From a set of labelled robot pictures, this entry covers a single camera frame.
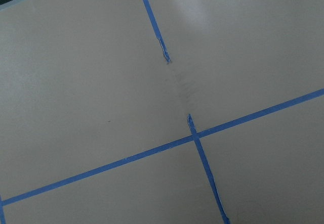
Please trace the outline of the blue tape cross line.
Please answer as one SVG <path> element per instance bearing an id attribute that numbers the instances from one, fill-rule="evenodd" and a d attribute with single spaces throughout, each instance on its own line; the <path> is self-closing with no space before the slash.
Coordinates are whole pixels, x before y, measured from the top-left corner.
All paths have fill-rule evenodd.
<path id="1" fill-rule="evenodd" d="M 265 115 L 272 114 L 274 112 L 283 110 L 283 109 L 288 108 L 288 107 L 292 107 L 292 106 L 297 105 L 297 104 L 301 104 L 303 102 L 306 102 L 306 101 L 309 101 L 309 100 L 312 100 L 312 99 L 315 99 L 315 98 L 321 97 L 321 96 L 323 96 L 323 89 L 322 88 L 317 90 L 317 91 L 314 91 L 314 92 L 302 95 L 300 97 L 288 100 L 286 102 L 271 106 L 269 108 L 266 108 L 266 109 L 263 109 L 263 110 L 248 114 L 246 116 L 234 119 L 232 121 L 217 125 L 215 127 L 200 131 L 200 132 L 197 133 L 197 135 L 200 138 L 204 138 L 204 137 L 207 137 L 209 135 L 213 135 L 213 134 L 215 134 L 217 132 L 232 128 L 234 126 L 237 126 L 237 125 L 240 125 L 240 124 L 255 120 L 255 119 L 263 117 Z M 11 197 L 9 199 L 3 200 L 2 201 L 2 206 L 7 206 L 7 205 L 10 205 L 10 204 L 22 201 L 24 199 L 31 198 L 33 196 L 36 196 L 36 195 L 39 195 L 39 194 L 42 194 L 42 193 L 45 193 L 45 192 L 60 188 L 62 186 L 71 184 L 73 182 L 83 180 L 85 178 L 88 178 L 88 177 L 91 177 L 91 176 L 94 176 L 94 175 L 109 171 L 111 169 L 126 165 L 128 163 L 131 163 L 131 162 L 143 159 L 143 158 L 146 158 L 148 156 L 155 155 L 157 153 L 160 153 L 160 152 L 175 148 L 177 146 L 180 146 L 180 145 L 192 142 L 192 141 L 193 141 L 193 136 L 186 136 L 184 138 L 181 138 L 181 139 L 178 139 L 178 140 L 163 144 L 161 146 L 146 150 L 144 152 L 135 154 L 133 156 L 129 156 L 129 157 L 120 159 L 118 161 L 115 161 L 115 162 L 112 162 L 112 163 L 109 163 L 109 164 L 94 168 L 92 170 L 77 174 L 75 176 L 68 177 L 68 178 L 63 179 L 61 181 L 58 181 L 58 182 L 43 186 L 41 188 L 37 188 L 35 190 L 28 191 L 26 193 L 23 193 L 23 194 Z"/>

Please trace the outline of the blue tape line segment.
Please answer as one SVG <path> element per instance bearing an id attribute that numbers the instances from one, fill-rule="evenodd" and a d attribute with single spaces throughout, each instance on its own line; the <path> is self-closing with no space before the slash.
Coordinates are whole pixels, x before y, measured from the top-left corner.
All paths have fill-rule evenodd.
<path id="1" fill-rule="evenodd" d="M 155 36 L 156 36 L 156 38 L 157 38 L 157 40 L 158 40 L 158 42 L 160 44 L 160 47 L 162 49 L 163 56 L 164 56 L 167 64 L 169 65 L 170 62 L 171 62 L 171 58 L 170 58 L 170 55 L 168 53 L 168 50 L 167 50 L 167 47 L 165 45 L 164 39 L 162 37 L 162 34 L 160 32 L 160 29 L 158 27 L 158 24 L 157 24 L 156 18 L 154 16 L 153 10 L 151 8 L 150 2 L 149 2 L 149 0 L 142 0 L 142 1 L 143 1 L 143 4 L 144 4 L 144 7 L 146 9 L 148 18 L 150 20 L 151 26 L 153 28 L 154 34 L 155 34 Z M 208 159 L 206 157 L 204 148 L 203 148 L 203 146 L 201 144 L 201 141 L 200 141 L 200 137 L 198 136 L 198 133 L 196 131 L 196 128 L 195 128 L 193 119 L 192 119 L 192 117 L 191 117 L 190 114 L 187 115 L 187 123 L 188 123 L 188 127 L 190 129 L 191 135 L 193 136 L 193 141 L 194 141 L 195 146 L 196 146 L 196 149 L 197 149 L 197 151 L 199 153 L 201 162 L 203 164 L 205 173 L 207 175 L 207 178 L 208 178 L 210 187 L 212 189 L 212 192 L 213 192 L 214 198 L 216 200 L 218 209 L 220 211 L 221 217 L 223 219 L 223 222 L 226 223 L 226 224 L 229 224 L 230 223 L 230 220 L 229 220 L 227 214 L 225 213 L 224 207 L 222 205 L 222 202 L 221 202 L 221 199 L 220 199 L 218 190 L 217 190 L 217 185 L 215 183 L 215 179 L 214 179 L 213 173 L 211 171 L 211 168 L 210 168 Z"/>

